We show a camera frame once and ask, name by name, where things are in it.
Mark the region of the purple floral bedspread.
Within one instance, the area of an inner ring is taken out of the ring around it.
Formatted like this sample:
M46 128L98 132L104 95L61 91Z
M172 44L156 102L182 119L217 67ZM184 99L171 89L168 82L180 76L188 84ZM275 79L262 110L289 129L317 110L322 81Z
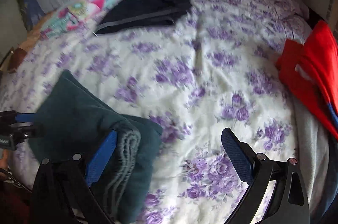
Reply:
M121 114L158 123L162 143L138 223L224 223L241 182L221 146L226 127L256 152L297 155L292 99L275 61L287 39L304 42L297 0L191 0L172 27L39 41L1 83L1 109L36 111L69 70Z

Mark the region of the floral turquoise pink folded quilt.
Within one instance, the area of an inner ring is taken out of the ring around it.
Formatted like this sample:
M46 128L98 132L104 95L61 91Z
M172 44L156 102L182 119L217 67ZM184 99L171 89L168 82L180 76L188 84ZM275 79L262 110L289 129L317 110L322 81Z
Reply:
M118 1L70 0L42 25L40 35L43 39L50 39L85 27L94 16L113 7Z

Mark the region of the brown orange cushion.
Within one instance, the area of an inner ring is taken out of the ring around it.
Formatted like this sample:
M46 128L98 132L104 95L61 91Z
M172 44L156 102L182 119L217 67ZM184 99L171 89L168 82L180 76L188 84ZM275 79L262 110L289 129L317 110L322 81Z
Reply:
M40 39L40 31L43 24L52 17L54 11L47 13L40 21L30 30L27 34L27 38L23 41L12 53L7 65L6 71L8 73L14 73L17 71L21 63L27 54L34 48L35 44Z

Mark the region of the red garment with blue trim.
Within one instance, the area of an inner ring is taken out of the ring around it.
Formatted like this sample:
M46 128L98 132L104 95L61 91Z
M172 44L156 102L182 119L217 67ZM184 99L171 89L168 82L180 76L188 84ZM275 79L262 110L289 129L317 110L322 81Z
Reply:
M275 64L279 80L337 138L337 42L319 21L302 45L287 39Z

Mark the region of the teal green pants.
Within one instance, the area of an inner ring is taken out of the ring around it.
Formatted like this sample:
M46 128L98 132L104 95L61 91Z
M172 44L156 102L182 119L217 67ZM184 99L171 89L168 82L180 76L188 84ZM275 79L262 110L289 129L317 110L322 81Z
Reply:
M157 123L119 114L64 70L49 96L34 115L38 137L29 146L42 161L71 159L75 154L92 159L104 153L100 146L116 132L116 147L102 163L93 195L109 217L135 222L150 188L153 163L162 143Z

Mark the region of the light grey blanket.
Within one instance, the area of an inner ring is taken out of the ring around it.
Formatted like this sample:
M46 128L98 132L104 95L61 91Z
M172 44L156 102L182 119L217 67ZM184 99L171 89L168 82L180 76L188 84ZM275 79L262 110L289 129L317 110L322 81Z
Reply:
M298 161L311 214L317 209L324 191L329 163L328 137L324 127L308 109L293 97L298 138Z

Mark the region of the navy folded garment white trim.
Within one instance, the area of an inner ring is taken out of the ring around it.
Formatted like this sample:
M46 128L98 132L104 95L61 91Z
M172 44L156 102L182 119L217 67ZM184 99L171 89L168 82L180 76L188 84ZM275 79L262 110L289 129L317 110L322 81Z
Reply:
M144 27L170 27L187 15L191 0L122 0L107 12L94 35Z

